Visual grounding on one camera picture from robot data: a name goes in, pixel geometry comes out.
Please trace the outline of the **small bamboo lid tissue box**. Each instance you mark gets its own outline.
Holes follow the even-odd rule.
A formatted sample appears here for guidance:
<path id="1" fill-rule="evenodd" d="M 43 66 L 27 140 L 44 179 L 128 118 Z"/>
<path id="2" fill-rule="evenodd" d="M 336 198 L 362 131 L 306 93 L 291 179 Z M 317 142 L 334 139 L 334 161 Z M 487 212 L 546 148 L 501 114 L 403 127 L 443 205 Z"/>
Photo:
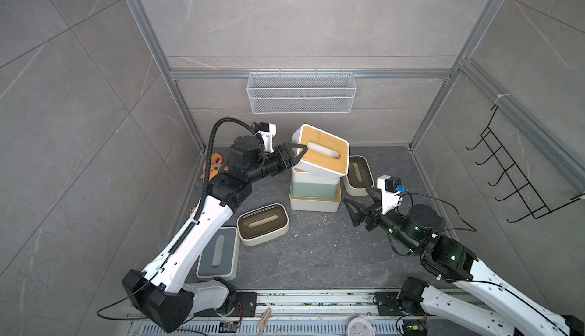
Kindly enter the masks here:
<path id="1" fill-rule="evenodd" d="M 330 179 L 297 168 L 293 168 L 292 173 L 292 181 L 295 183 L 316 185 L 338 185 L 340 183 L 339 177 Z"/>

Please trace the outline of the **large bamboo lid tissue box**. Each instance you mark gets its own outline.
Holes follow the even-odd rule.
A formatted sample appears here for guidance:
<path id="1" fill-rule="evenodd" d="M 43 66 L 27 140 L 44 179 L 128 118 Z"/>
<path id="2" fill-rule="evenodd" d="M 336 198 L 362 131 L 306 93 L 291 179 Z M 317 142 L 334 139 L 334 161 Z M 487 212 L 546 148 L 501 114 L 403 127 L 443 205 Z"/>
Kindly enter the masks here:
<path id="1" fill-rule="evenodd" d="M 290 206 L 292 210 L 313 211 L 323 213 L 335 213 L 338 211 L 341 203 L 341 185 L 336 187 L 336 197 L 331 200 L 317 200 L 296 198 L 289 196 Z"/>

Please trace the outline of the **green tissue box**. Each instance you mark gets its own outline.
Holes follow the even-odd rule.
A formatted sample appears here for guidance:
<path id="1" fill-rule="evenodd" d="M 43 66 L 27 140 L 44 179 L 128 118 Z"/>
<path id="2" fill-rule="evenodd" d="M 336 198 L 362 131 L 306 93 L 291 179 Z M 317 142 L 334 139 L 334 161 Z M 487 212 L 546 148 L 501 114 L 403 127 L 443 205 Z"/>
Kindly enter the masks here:
<path id="1" fill-rule="evenodd" d="M 336 200 L 339 184 L 316 184 L 309 182 L 292 182 L 290 196 L 303 200 Z"/>

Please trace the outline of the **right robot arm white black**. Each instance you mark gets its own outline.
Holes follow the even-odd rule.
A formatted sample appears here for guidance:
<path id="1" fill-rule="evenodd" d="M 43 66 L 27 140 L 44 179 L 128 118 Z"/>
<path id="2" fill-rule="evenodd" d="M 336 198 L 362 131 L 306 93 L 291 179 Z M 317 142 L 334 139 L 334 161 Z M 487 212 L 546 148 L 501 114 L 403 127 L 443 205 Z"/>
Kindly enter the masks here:
<path id="1" fill-rule="evenodd" d="M 481 301 L 477 306 L 449 295 L 426 281 L 409 277 L 397 302 L 402 312 L 439 316 L 482 335 L 582 335 L 584 323 L 539 305 L 498 276 L 475 252 L 448 237 L 446 221 L 430 206 L 413 203 L 399 211 L 406 191 L 367 189 L 373 204 L 365 206 L 348 197 L 343 203 L 353 225 L 383 229 L 391 246 L 405 247 L 404 256 L 418 257 L 434 275 Z"/>

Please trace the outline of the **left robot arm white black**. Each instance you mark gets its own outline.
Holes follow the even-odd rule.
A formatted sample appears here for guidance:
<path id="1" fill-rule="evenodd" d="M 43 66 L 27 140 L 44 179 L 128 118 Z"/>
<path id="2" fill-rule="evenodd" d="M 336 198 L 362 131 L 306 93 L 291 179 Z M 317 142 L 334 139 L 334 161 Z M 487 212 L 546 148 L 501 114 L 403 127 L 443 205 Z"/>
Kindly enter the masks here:
<path id="1" fill-rule="evenodd" d="M 260 138 L 237 138 L 226 168 L 204 180 L 206 187 L 195 213 L 172 242 L 143 270 L 131 270 L 123 278 L 132 305 L 167 333 L 181 328 L 192 313 L 232 311 L 236 305 L 233 285 L 219 278 L 187 284 L 187 275 L 216 232 L 252 193 L 253 183 L 294 167 L 308 150 L 303 144 L 286 142 L 265 153 Z"/>

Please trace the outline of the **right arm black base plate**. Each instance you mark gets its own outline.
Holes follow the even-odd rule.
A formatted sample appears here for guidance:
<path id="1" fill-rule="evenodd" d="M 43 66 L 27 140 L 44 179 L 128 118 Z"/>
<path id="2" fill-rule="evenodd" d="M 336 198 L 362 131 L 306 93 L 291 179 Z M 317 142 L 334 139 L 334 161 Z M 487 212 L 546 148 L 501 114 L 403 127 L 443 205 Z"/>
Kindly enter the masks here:
<path id="1" fill-rule="evenodd" d="M 373 294 L 373 304 L 379 316 L 406 316 L 408 312 L 402 305 L 399 291 L 377 291 Z"/>

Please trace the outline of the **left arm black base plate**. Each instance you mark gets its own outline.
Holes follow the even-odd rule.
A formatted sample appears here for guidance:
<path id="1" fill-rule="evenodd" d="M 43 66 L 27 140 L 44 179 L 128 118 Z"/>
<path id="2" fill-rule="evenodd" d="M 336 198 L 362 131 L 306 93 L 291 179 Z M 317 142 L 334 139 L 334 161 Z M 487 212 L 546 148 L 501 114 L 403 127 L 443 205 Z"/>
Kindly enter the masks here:
<path id="1" fill-rule="evenodd" d="M 229 300 L 228 316 L 244 318 L 254 317 L 257 308 L 258 293 L 237 292 Z"/>

